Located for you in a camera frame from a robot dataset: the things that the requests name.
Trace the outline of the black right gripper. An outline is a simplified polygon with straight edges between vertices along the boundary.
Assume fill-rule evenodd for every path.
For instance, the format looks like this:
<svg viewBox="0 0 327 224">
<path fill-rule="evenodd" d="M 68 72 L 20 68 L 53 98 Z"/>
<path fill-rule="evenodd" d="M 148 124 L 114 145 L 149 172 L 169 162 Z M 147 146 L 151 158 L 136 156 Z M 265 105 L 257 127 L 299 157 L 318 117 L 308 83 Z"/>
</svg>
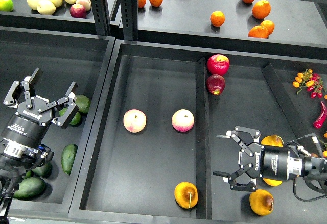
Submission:
<svg viewBox="0 0 327 224">
<path fill-rule="evenodd" d="M 232 139 L 241 148 L 239 152 L 239 170 L 234 173 L 213 171 L 213 175 L 227 179 L 231 190 L 255 192 L 254 181 L 247 184 L 238 183 L 236 178 L 246 173 L 251 178 L 267 178 L 273 180 L 291 180 L 304 176 L 305 163 L 293 149 L 258 144 L 261 131 L 242 126 L 235 126 L 224 135 L 216 134 L 218 138 Z"/>
</svg>

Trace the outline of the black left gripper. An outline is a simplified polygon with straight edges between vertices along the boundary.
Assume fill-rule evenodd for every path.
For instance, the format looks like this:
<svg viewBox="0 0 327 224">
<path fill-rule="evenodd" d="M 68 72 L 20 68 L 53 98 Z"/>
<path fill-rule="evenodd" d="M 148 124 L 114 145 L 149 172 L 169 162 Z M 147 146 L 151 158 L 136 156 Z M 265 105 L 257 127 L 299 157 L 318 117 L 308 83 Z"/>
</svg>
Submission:
<svg viewBox="0 0 327 224">
<path fill-rule="evenodd" d="M 36 68 L 30 76 L 12 83 L 3 104 L 17 108 L 17 111 L 1 133 L 5 140 L 29 148 L 37 148 L 51 122 L 65 129 L 78 112 L 79 107 L 75 103 L 76 95 L 74 94 L 78 87 L 76 82 L 71 83 L 65 96 L 59 100 L 49 102 L 45 98 L 36 96 L 34 86 L 42 74 L 43 71 Z M 19 104 L 22 94 L 25 101 Z M 67 110 L 63 116 L 53 117 L 55 109 L 61 110 L 64 107 Z"/>
</svg>

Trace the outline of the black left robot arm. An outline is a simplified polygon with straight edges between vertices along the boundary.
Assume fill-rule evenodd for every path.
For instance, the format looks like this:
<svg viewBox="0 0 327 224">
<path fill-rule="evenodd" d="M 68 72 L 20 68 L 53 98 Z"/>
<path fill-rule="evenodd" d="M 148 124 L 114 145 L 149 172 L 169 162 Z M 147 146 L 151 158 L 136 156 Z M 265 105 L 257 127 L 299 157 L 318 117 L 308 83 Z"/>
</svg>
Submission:
<svg viewBox="0 0 327 224">
<path fill-rule="evenodd" d="M 1 223 L 9 222 L 14 193 L 26 172 L 52 160 L 54 152 L 42 144 L 50 125 L 67 128 L 79 110 L 75 82 L 58 100 L 51 102 L 36 95 L 34 85 L 41 75 L 37 68 L 31 76 L 14 81 L 3 101 L 16 111 L 1 132 Z"/>
</svg>

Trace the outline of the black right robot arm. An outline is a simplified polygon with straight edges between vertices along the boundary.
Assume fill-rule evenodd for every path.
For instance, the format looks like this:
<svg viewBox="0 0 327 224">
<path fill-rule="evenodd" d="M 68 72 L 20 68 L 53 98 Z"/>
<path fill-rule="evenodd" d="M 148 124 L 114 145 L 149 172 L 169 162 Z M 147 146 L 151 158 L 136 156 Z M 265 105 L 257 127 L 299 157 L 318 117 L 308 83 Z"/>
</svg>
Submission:
<svg viewBox="0 0 327 224">
<path fill-rule="evenodd" d="M 302 177 L 306 186 L 326 197 L 326 158 L 313 157 L 296 141 L 288 146 L 263 145 L 259 130 L 235 126 L 223 135 L 232 139 L 240 148 L 239 169 L 233 173 L 213 171 L 230 185 L 231 190 L 255 192 L 256 180 L 266 178 L 293 181 L 293 194 L 297 194 L 296 179 Z"/>
</svg>

